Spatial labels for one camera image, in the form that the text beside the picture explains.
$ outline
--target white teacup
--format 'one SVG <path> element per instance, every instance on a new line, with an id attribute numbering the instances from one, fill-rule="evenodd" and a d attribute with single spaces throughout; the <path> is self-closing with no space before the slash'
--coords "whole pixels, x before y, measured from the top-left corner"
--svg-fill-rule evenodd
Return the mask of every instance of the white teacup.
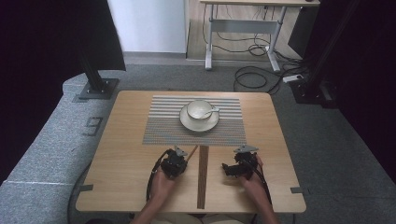
<path id="1" fill-rule="evenodd" d="M 187 114 L 193 119 L 207 119 L 212 115 L 209 112 L 213 109 L 213 105 L 204 100 L 192 101 L 187 105 Z"/>

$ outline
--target power strip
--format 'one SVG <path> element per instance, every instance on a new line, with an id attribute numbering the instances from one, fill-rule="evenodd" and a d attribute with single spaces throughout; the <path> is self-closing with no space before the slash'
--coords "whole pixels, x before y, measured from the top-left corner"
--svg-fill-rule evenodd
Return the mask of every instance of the power strip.
<path id="1" fill-rule="evenodd" d="M 304 77 L 301 75 L 295 75 L 295 76 L 289 76 L 289 77 L 284 77 L 283 82 L 288 83 L 291 81 L 296 81 L 296 80 L 302 80 Z"/>

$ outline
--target saucer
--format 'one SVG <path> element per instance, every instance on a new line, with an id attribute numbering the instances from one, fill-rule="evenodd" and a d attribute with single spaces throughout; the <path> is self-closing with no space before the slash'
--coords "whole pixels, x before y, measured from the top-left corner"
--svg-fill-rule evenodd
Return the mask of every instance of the saucer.
<path id="1" fill-rule="evenodd" d="M 208 119 L 193 119 L 187 113 L 187 105 L 180 110 L 180 121 L 187 129 L 202 133 L 211 130 L 219 122 L 219 112 L 213 112 Z"/>

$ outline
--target white desk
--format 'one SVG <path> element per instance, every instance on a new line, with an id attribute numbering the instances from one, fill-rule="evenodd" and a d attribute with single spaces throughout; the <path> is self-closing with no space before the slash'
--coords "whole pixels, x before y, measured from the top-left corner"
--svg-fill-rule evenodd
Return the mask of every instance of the white desk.
<path id="1" fill-rule="evenodd" d="M 203 4 L 210 5 L 209 39 L 206 45 L 205 69 L 212 69 L 212 32 L 222 33 L 246 33 L 246 34 L 270 34 L 272 41 L 266 47 L 268 58 L 275 72 L 280 68 L 274 54 L 274 48 L 285 18 L 287 7 L 318 7 L 319 1 L 313 0 L 200 0 Z M 241 21 L 241 20 L 218 20 L 213 18 L 214 5 L 240 5 L 240 6 L 277 6 L 282 7 L 277 21 Z"/>

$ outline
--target white wall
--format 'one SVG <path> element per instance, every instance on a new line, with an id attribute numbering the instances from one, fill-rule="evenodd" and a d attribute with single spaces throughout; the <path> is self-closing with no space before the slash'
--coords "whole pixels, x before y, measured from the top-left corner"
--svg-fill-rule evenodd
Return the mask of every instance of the white wall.
<path id="1" fill-rule="evenodd" d="M 187 52 L 188 0 L 107 2 L 122 51 Z"/>

